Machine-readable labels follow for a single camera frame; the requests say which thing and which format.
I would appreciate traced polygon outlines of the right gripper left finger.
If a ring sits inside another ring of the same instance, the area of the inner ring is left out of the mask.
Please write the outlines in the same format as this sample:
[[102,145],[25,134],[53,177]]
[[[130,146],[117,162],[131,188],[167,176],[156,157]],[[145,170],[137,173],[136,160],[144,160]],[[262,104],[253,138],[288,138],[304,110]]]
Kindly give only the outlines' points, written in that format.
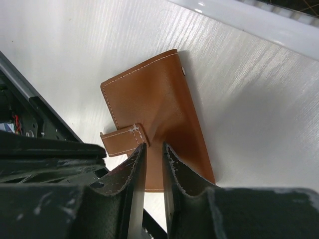
[[146,144],[89,184],[1,184],[3,239],[140,239]]

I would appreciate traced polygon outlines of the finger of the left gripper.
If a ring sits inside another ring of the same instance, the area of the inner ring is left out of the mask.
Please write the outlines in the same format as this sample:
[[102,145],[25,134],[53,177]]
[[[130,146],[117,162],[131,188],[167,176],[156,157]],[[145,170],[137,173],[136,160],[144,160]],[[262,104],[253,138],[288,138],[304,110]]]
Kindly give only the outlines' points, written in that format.
[[109,171],[105,150],[95,144],[32,138],[1,131],[1,183],[58,183],[87,173]]

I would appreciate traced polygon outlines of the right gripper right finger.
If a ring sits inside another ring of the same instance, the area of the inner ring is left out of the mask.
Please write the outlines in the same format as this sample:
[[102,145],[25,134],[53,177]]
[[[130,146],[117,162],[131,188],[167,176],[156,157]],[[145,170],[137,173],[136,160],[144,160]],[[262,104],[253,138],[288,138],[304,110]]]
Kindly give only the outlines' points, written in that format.
[[170,239],[316,239],[319,195],[307,188],[221,188],[162,146]]

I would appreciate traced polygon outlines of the brown leather card holder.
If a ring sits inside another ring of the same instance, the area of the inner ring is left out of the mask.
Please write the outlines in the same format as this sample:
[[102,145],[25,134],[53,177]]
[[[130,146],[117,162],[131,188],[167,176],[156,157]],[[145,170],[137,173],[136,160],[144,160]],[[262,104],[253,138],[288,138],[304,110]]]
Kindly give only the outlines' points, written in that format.
[[199,175],[214,174],[178,51],[161,53],[100,86],[116,130],[101,134],[110,157],[147,145],[146,192],[163,191],[162,145]]

